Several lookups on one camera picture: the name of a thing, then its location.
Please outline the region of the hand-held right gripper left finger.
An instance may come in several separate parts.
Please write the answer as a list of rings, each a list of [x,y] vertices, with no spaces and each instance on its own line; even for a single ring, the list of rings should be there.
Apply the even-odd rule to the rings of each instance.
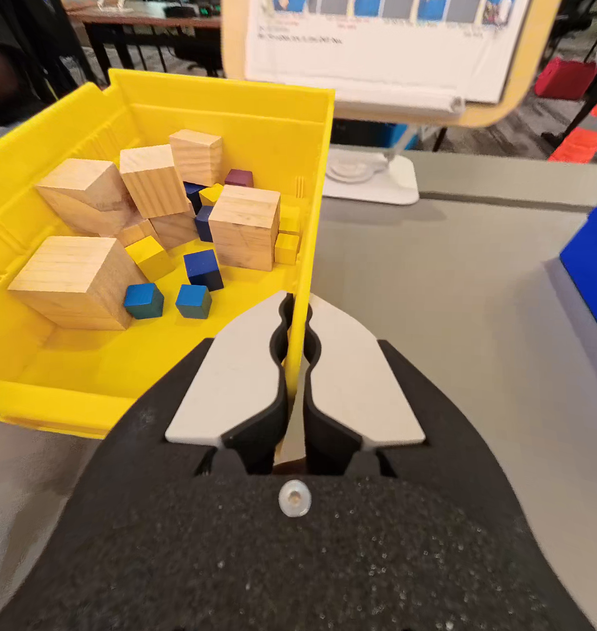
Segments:
[[[229,433],[269,408],[283,390],[287,342],[284,307],[292,295],[278,291],[231,320],[217,335],[165,432],[173,444],[221,447]]]

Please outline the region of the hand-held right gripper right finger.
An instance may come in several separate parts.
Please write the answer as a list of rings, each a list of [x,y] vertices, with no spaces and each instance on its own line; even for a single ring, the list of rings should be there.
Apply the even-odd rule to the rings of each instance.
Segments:
[[[319,451],[422,444],[426,435],[377,338],[355,318],[310,296],[303,422]]]

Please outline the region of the pile of wooden cubes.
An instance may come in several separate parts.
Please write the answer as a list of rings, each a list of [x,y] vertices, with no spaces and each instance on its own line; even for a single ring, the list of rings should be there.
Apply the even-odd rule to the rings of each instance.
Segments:
[[[183,256],[176,309],[207,319],[220,266],[270,272],[296,263],[300,210],[279,192],[255,188],[248,170],[223,173],[223,139],[182,129],[165,145],[122,150],[119,164],[68,158],[36,185],[76,236],[47,237],[9,292],[58,327],[119,331],[163,315],[156,282],[171,274],[174,248],[213,244]]]

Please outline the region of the blue plastic bin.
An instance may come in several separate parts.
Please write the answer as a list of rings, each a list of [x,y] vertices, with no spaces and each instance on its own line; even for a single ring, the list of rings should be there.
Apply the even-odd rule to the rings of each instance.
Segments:
[[[562,249],[560,261],[597,323],[597,206]]]

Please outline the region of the yellow plastic bin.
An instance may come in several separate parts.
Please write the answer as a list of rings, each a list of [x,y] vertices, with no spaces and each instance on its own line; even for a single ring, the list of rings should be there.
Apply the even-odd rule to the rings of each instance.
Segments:
[[[111,85],[87,83],[0,138],[0,421],[103,438],[133,403],[231,320],[278,291],[304,320],[334,112],[334,91],[113,69]],[[164,315],[125,331],[60,329],[8,293],[47,237],[71,235],[35,189],[67,158],[117,161],[121,150],[162,145],[181,129],[224,140],[224,170],[246,168],[256,185],[301,211],[294,266],[271,272],[220,266],[224,289],[207,320],[185,319],[175,298],[184,254],[159,280]]]

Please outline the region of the wooden sign board on stand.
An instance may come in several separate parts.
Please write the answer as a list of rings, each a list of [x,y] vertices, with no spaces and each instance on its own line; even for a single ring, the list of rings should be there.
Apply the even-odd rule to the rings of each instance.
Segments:
[[[324,194],[408,205],[421,128],[483,128],[519,105],[559,1],[222,1],[231,79],[334,90],[334,118],[404,124],[382,156],[334,150]]]

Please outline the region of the red bag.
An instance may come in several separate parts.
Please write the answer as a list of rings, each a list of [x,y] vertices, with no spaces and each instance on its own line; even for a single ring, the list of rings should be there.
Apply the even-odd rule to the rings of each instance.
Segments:
[[[550,60],[534,84],[534,94],[541,99],[581,100],[597,75],[597,63],[580,60]]]

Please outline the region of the wooden office desk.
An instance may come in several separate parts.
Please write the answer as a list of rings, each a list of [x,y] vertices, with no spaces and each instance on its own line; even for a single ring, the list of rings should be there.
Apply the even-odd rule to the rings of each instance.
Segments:
[[[62,7],[85,31],[106,85],[113,67],[109,48],[123,69],[135,69],[133,49],[148,69],[143,49],[152,48],[166,73],[164,50],[189,69],[213,78],[223,74],[220,1],[63,1]]]

